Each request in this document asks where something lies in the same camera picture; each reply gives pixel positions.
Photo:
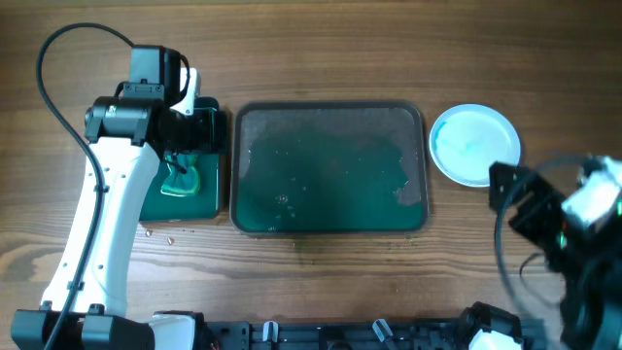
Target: plastic lid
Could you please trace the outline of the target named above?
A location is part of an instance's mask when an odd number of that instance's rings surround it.
[[[465,186],[490,186],[490,165],[495,161],[518,164],[521,157],[514,126],[501,113],[477,104],[445,111],[434,123],[429,140],[436,166]]]

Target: black cable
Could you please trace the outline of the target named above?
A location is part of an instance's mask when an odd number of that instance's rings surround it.
[[[121,91],[123,91],[123,87],[127,84],[128,81],[123,81],[117,84],[117,88],[115,89],[115,98],[119,97]]]
[[[512,203],[514,195],[516,195],[523,186],[527,185],[533,178],[536,177],[538,172],[548,170],[550,168],[554,168],[563,164],[574,164],[574,163],[583,163],[589,159],[586,156],[561,156],[554,157],[546,162],[543,162],[536,166],[532,171],[530,171],[527,175],[522,176],[518,179],[514,185],[509,189],[507,193],[507,197],[499,210],[499,214],[497,215],[497,220],[495,222],[495,256],[497,258],[497,268],[499,269],[499,274],[501,275],[501,281],[503,283],[503,287],[505,291],[512,299],[512,303],[518,312],[526,314],[529,318],[534,318],[534,315],[525,307],[525,304],[521,301],[520,298],[516,295],[516,291],[514,291],[514,287],[512,286],[509,275],[507,273],[507,268],[505,267],[505,259],[503,258],[503,247],[501,244],[501,228],[503,225],[503,217],[505,216],[505,212],[507,208],[509,208]]]
[[[48,96],[48,93],[46,92],[46,88],[43,85],[43,75],[42,75],[43,58],[46,54],[46,51],[48,50],[48,47],[60,35],[72,29],[76,29],[76,28],[101,29],[101,30],[107,31],[117,36],[121,40],[125,41],[130,47],[134,47],[134,43],[132,43],[129,39],[127,39],[125,36],[120,34],[115,29],[112,29],[105,25],[101,25],[97,23],[74,23],[74,24],[66,25],[56,30],[43,44],[43,46],[41,47],[41,50],[39,51],[39,56],[37,57],[37,85],[39,86],[39,92],[41,92],[41,96],[43,97],[43,100],[46,102],[46,104],[48,105],[48,107],[50,108],[54,116],[65,127],[65,129],[71,134],[74,140],[76,140],[80,148],[82,148],[82,150],[85,152],[86,157],[88,158],[88,161],[90,161],[90,165],[93,168],[93,172],[95,173],[95,181],[96,181],[95,208],[93,209],[93,217],[90,221],[90,227],[88,228],[88,234],[86,236],[85,247],[83,248],[83,251],[80,255],[80,260],[78,261],[78,266],[76,267],[76,274],[74,275],[74,279],[71,283],[71,288],[69,289],[67,299],[65,300],[65,304],[63,305],[62,310],[60,311],[60,314],[58,316],[58,319],[56,320],[56,323],[54,324],[54,327],[52,329],[50,337],[48,338],[48,341],[46,342],[46,346],[44,347],[44,350],[53,349],[54,342],[56,338],[58,337],[58,334],[60,333],[62,325],[65,322],[65,318],[67,317],[67,314],[69,313],[69,309],[71,308],[71,305],[73,304],[76,298],[76,293],[78,292],[78,286],[80,285],[80,282],[82,281],[83,275],[85,273],[88,254],[90,252],[92,242],[97,232],[97,226],[99,224],[99,218],[101,215],[101,208],[104,202],[105,182],[104,182],[104,173],[101,169],[101,165],[97,161],[95,154],[88,147],[88,145],[82,139],[82,137],[78,134],[78,132],[76,132],[76,130],[71,126],[71,124],[62,117],[60,112],[58,112],[58,109],[56,108],[56,106],[54,106],[54,104],[50,100],[50,97]]]
[[[529,292],[534,298],[540,301],[544,306],[547,306],[550,308],[557,308],[560,305],[559,301],[552,302],[552,301],[547,300],[545,297],[542,296],[542,294],[540,294],[538,291],[533,289],[532,286],[530,286],[529,283],[525,281],[525,277],[523,277],[523,269],[527,267],[527,265],[531,263],[533,260],[540,258],[540,257],[544,257],[544,254],[533,253],[528,258],[526,258],[525,261],[521,264],[521,268],[518,270],[518,277],[521,279],[521,283],[523,284],[523,287],[527,290],[527,292]]]

